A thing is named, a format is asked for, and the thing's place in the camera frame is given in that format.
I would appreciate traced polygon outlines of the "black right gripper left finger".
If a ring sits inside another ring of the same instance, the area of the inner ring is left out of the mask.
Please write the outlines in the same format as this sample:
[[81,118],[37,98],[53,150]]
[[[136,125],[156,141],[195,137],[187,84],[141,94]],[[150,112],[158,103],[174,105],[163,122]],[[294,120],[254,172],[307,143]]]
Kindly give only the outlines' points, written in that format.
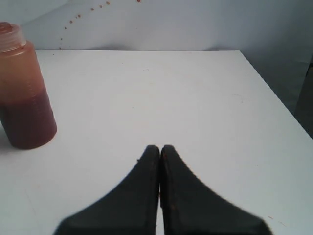
[[59,235],[154,235],[159,197],[159,148],[148,145],[107,195],[64,219]]

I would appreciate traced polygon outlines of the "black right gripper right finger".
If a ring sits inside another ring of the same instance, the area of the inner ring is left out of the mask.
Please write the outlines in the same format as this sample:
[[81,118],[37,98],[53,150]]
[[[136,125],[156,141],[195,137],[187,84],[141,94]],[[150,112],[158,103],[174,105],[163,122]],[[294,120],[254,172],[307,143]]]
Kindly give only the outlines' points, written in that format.
[[188,168],[172,145],[160,157],[160,201],[167,235],[269,235],[265,221],[231,204]]

